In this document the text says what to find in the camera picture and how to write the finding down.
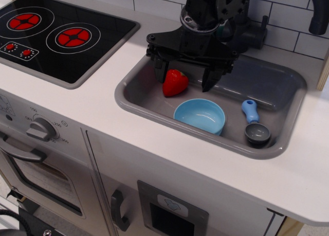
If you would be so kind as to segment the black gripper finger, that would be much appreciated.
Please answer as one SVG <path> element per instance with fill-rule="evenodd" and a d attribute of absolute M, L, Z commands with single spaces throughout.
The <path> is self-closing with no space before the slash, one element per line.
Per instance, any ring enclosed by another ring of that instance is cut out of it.
<path fill-rule="evenodd" d="M 211 70 L 210 68 L 205 68 L 202 79 L 202 92 L 208 92 L 213 88 L 221 79 L 222 74 L 223 71 L 221 69 Z"/>
<path fill-rule="evenodd" d="M 164 60 L 161 57 L 156 56 L 154 58 L 154 72 L 156 80 L 160 83 L 164 83 L 169 67 L 169 61 Z"/>

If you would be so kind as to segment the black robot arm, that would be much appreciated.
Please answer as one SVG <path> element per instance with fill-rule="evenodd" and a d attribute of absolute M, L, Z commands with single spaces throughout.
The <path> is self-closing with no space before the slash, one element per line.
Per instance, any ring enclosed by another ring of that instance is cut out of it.
<path fill-rule="evenodd" d="M 219 26 L 242 14 L 248 0 L 187 0 L 181 10 L 181 26 L 173 31 L 147 36 L 146 55 L 153 61 L 155 77 L 164 83 L 170 62 L 178 61 L 204 68 L 202 91 L 209 91 L 223 75 L 232 72 L 239 54 L 219 40 Z"/>

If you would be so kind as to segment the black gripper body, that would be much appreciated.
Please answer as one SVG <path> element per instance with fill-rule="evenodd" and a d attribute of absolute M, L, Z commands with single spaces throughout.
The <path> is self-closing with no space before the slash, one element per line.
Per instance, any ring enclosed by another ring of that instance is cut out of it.
<path fill-rule="evenodd" d="M 233 70 L 239 55 L 226 46 L 235 34 L 233 17 L 219 18 L 208 26 L 196 22 L 188 13 L 180 15 L 181 26 L 173 31 L 150 33 L 146 55 L 172 61 L 199 65 L 211 70 L 221 69 L 222 75 Z"/>

